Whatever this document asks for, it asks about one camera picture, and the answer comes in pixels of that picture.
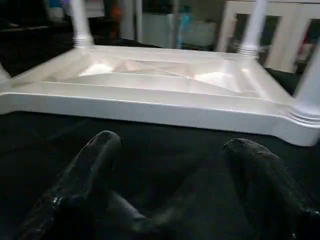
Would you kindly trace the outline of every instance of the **dark floor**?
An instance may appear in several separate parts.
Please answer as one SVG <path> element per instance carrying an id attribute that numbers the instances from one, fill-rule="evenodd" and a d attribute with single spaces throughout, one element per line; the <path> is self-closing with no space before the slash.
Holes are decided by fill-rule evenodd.
<path id="1" fill-rule="evenodd" d="M 97 44 L 109 43 L 104 33 L 93 34 Z M 72 47 L 70 32 L 27 35 L 0 38 L 0 62 L 12 76 Z M 14 112 L 0 116 L 1 239 L 11 239 L 57 173 L 102 130 L 114 131 L 122 139 L 123 154 L 115 168 L 114 189 L 140 210 L 160 206 L 183 184 L 196 193 L 196 204 L 186 209 L 184 220 L 169 239 L 250 239 L 251 226 L 220 158 L 221 146 L 232 138 L 248 138 L 268 147 L 284 160 L 310 195 L 320 197 L 319 144 L 297 147 L 271 136 Z M 205 167 L 199 169 L 204 161 Z"/>

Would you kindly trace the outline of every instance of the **white cabinet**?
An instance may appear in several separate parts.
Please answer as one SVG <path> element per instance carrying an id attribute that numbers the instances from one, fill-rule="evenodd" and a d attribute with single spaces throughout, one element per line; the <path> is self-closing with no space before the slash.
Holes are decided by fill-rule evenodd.
<path id="1" fill-rule="evenodd" d="M 295 59 L 310 22 L 312 19 L 320 19 L 319 3 L 320 0 L 270 1 L 261 37 L 261 58 L 265 58 L 260 61 L 261 64 L 274 70 L 294 71 Z M 243 15 L 250 15 L 254 5 L 254 0 L 226 2 L 216 48 L 218 52 L 230 52 L 230 45 L 237 46 L 235 39 L 241 41 L 238 28 L 246 25 L 243 23 Z"/>
<path id="2" fill-rule="evenodd" d="M 313 21 L 320 20 L 320 4 L 300 4 L 299 14 L 296 17 L 294 27 L 290 31 L 290 41 L 283 49 L 283 55 L 278 70 L 284 72 L 295 71 L 295 60 L 298 51 L 307 37 L 307 31 Z"/>
<path id="3" fill-rule="evenodd" d="M 143 13 L 143 43 L 169 49 L 172 28 L 171 14 Z"/>

